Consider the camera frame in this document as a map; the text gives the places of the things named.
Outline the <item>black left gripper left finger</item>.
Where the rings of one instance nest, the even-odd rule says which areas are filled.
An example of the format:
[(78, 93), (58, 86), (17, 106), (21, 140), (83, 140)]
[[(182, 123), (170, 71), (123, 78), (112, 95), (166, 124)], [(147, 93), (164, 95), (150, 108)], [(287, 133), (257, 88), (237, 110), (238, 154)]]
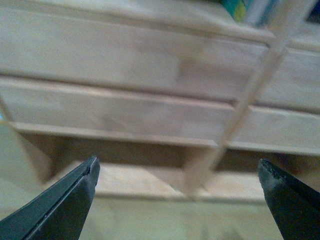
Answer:
[(92, 205), (100, 163), (96, 156), (73, 169), (0, 222), (2, 240), (77, 240)]

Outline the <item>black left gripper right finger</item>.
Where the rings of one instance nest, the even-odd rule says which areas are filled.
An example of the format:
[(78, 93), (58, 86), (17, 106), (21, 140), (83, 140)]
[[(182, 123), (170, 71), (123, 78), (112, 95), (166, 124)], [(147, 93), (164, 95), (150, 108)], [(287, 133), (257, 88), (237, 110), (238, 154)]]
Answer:
[(320, 238), (320, 193), (293, 175), (260, 159), (264, 199), (284, 240)]

